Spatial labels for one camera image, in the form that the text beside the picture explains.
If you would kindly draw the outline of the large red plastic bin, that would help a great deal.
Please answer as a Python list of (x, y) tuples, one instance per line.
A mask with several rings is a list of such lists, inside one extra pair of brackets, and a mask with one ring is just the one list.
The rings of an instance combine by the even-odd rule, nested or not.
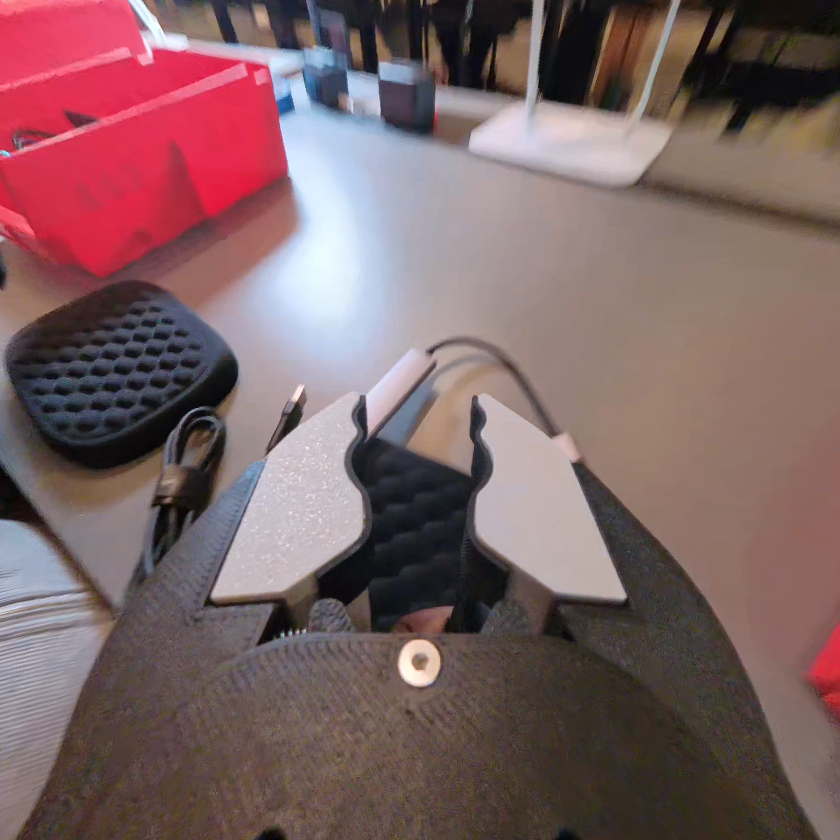
[(107, 277), (287, 176), (270, 66), (127, 48), (2, 85), (2, 237)]

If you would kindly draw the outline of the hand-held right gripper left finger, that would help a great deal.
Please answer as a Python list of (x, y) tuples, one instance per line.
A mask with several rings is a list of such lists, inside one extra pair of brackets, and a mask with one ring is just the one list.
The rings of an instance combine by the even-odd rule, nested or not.
[(365, 440), (365, 398), (350, 392), (268, 453), (209, 593), (211, 603), (312, 607), (320, 578), (371, 534), (371, 503), (354, 466)]

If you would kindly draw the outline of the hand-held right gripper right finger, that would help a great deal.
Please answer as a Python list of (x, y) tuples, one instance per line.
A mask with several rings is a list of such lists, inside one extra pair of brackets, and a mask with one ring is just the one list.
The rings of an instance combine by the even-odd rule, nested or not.
[(546, 433), (489, 394), (474, 396), (476, 490), (468, 535), (507, 573), (506, 602), (543, 631), (559, 605), (628, 606), (628, 594), (574, 466), (566, 433)]

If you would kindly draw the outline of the dark grey cube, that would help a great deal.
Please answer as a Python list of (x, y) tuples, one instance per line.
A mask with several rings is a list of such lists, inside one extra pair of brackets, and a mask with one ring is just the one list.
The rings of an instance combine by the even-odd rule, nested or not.
[(379, 64), (380, 114), (391, 128), (431, 134), (436, 123), (434, 74), (420, 61), (393, 59)]

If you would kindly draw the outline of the small blue black cube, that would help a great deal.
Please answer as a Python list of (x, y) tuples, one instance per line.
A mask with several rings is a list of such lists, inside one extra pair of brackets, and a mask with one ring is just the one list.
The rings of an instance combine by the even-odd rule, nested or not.
[(348, 57), (340, 51), (314, 46), (303, 50), (302, 77), (310, 101), (342, 111), (349, 96)]

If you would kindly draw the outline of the black mesh pad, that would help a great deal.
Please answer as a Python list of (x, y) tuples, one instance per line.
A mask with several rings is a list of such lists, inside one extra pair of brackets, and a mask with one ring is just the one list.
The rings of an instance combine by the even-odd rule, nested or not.
[(371, 626), (389, 632), (405, 616), (452, 606), (474, 483), (462, 472), (375, 439), (364, 450), (371, 536), (353, 558)]
[(235, 388), (222, 336), (169, 291), (140, 280), (48, 312), (8, 343), (5, 370), (43, 441), (110, 469), (163, 445), (184, 415)]

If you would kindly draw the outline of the red plastic object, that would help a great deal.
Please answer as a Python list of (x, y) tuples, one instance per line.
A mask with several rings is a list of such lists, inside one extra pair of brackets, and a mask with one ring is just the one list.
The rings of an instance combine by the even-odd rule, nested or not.
[(815, 657), (807, 678), (826, 711), (839, 721), (839, 625)]

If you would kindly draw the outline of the white poster stand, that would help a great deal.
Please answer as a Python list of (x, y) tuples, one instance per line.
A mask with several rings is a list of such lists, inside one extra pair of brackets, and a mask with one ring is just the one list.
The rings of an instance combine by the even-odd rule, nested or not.
[(645, 109), (679, 7), (680, 1), (669, 3), (640, 99), (635, 110), (622, 115), (539, 99), (545, 2), (533, 2), (525, 99), (506, 106), (473, 129), (469, 152), (595, 186), (626, 188), (637, 184), (675, 130), (665, 121), (645, 117)]

